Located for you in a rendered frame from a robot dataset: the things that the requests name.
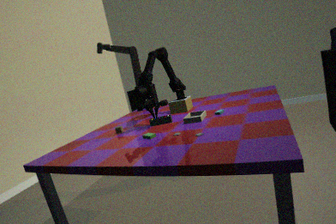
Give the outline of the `teal rectangular block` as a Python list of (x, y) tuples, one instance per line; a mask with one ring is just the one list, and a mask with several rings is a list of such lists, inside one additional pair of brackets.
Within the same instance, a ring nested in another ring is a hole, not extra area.
[(215, 113), (215, 115), (220, 115), (221, 113), (223, 113), (224, 112), (224, 110), (218, 110), (216, 113)]

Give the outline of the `green rectangular block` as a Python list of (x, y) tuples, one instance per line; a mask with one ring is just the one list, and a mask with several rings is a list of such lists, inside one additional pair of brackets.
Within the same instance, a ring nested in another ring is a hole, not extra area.
[(156, 134), (153, 134), (153, 133), (147, 133), (145, 135), (142, 136), (143, 139), (153, 139), (156, 137)]

